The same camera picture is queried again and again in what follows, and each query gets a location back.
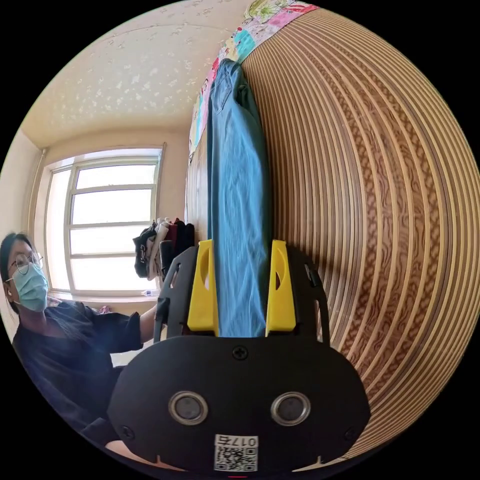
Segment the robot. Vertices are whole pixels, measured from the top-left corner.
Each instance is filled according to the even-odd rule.
[[[321,279],[308,256],[279,240],[270,265],[265,335],[229,338],[219,337],[212,241],[174,259],[153,345],[123,369],[108,410],[131,452],[250,478],[331,462],[357,441],[369,402],[355,368],[330,345]]]

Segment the woman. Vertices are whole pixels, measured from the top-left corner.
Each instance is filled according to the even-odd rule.
[[[10,233],[3,239],[1,281],[19,317],[13,348],[33,383],[72,428],[111,451],[148,463],[120,441],[107,408],[120,373],[110,354],[140,350],[153,338],[156,307],[130,317],[100,314],[80,302],[47,307],[42,266],[26,235]]]

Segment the textured ceiling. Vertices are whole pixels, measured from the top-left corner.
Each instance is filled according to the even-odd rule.
[[[223,42],[252,0],[186,0],[118,26],[79,53],[22,123],[39,147],[115,128],[187,128]]]

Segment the qr code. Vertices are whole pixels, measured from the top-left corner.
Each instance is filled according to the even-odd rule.
[[[217,435],[215,470],[223,472],[256,472],[258,438]]]

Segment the face mask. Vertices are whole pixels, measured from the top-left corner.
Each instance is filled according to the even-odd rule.
[[[18,292],[18,303],[22,307],[32,312],[43,312],[47,308],[49,286],[40,267],[30,263],[25,275],[17,270],[12,279]]]

